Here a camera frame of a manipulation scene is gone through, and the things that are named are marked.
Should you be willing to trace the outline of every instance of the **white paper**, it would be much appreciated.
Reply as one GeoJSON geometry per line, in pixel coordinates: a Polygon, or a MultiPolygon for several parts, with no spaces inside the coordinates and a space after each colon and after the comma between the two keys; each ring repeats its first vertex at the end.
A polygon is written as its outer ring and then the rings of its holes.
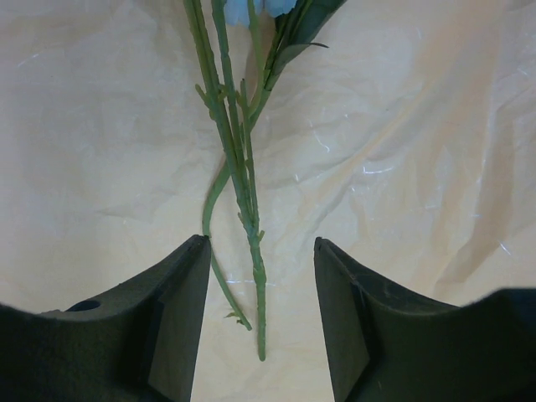
{"type": "MultiPolygon", "coordinates": [[[[332,400],[317,236],[444,302],[536,286],[536,3],[348,0],[317,41],[254,134],[268,359],[211,277],[193,402],[332,400]]],[[[180,0],[4,0],[0,55],[1,302],[70,307],[201,231],[222,151],[180,0]]],[[[213,243],[254,318],[237,211],[213,243]]]]}

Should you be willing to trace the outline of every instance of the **flower stem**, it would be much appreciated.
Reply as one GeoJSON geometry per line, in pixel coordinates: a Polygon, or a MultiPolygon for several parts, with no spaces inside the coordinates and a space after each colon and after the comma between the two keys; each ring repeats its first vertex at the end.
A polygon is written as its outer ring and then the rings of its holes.
{"type": "MultiPolygon", "coordinates": [[[[205,236],[211,237],[210,220],[212,218],[214,206],[216,205],[216,200],[218,199],[219,195],[224,189],[225,184],[227,184],[229,177],[230,177],[230,171],[229,171],[229,166],[227,165],[227,162],[226,162],[224,163],[224,166],[219,170],[218,177],[212,183],[212,186],[210,187],[210,190],[209,190],[209,196],[207,197],[205,201],[205,205],[203,209],[203,220],[202,220],[203,235],[205,236]]],[[[216,280],[219,283],[219,287],[221,287],[221,290],[224,293],[225,298],[227,299],[227,302],[229,302],[231,308],[233,309],[234,315],[236,316],[238,321],[246,327],[248,331],[251,331],[252,329],[251,324],[248,321],[247,317],[245,316],[244,312],[242,312],[242,309],[240,308],[238,302],[235,300],[233,293],[229,289],[229,285],[227,284],[227,281],[225,280],[223,271],[219,267],[219,262],[216,259],[216,256],[214,255],[214,251],[212,251],[210,260],[211,260],[212,271],[214,272],[214,276],[216,276],[216,280]]]]}

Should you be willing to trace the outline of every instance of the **crumpled paper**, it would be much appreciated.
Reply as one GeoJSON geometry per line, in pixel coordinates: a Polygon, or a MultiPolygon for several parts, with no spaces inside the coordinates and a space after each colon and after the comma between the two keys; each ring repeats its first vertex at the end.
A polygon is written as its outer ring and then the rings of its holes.
{"type": "MultiPolygon", "coordinates": [[[[536,286],[536,3],[348,0],[317,42],[254,133],[268,359],[211,278],[194,402],[332,400],[316,236],[444,302],[536,286]]],[[[201,231],[222,151],[180,0],[4,0],[0,54],[1,302],[67,308],[201,231]]],[[[253,318],[237,212],[214,249],[253,318]]]]}

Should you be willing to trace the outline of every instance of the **green stem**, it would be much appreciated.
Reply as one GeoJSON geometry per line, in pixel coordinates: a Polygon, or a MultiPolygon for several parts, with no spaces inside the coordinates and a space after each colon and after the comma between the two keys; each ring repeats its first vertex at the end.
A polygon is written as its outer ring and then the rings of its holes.
{"type": "MultiPolygon", "coordinates": [[[[203,220],[202,220],[203,235],[205,236],[211,237],[210,220],[212,218],[214,206],[216,205],[216,200],[218,199],[218,196],[221,194],[222,190],[225,187],[225,184],[229,180],[229,177],[230,177],[229,166],[227,165],[227,163],[224,163],[224,166],[219,171],[218,177],[214,180],[212,186],[210,187],[209,196],[207,197],[207,200],[205,201],[205,205],[203,209],[203,220]]],[[[218,281],[219,287],[221,287],[221,290],[223,291],[225,298],[227,299],[227,302],[229,302],[238,320],[242,324],[244,324],[244,326],[246,327],[248,331],[251,331],[252,329],[251,324],[248,321],[245,314],[242,312],[242,309],[240,308],[235,297],[233,296],[233,293],[231,292],[229,285],[227,284],[227,281],[225,280],[224,273],[219,267],[219,262],[218,260],[216,260],[216,256],[214,255],[214,252],[212,252],[210,260],[211,260],[214,276],[216,276],[216,280],[218,281]]]]}
{"type": "Polygon", "coordinates": [[[255,55],[255,63],[257,67],[257,89],[253,100],[251,101],[251,110],[255,111],[260,104],[262,89],[264,84],[264,60],[262,57],[262,41],[260,39],[260,25],[257,14],[255,13],[255,5],[253,0],[248,0],[248,13],[250,15],[250,33],[251,42],[253,43],[253,54],[255,55]]]}

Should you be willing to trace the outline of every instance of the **paper background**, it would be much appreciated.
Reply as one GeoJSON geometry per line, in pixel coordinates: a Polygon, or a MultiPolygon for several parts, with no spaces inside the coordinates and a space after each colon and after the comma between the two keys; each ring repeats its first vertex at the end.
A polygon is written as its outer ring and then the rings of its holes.
{"type": "MultiPolygon", "coordinates": [[[[536,286],[536,3],[348,0],[317,41],[254,134],[268,360],[211,278],[194,402],[332,400],[316,236],[445,302],[536,286]]],[[[180,0],[0,3],[1,302],[67,308],[200,232],[221,146],[199,81],[180,0]]],[[[254,317],[236,213],[229,186],[214,248],[254,317]]]]}

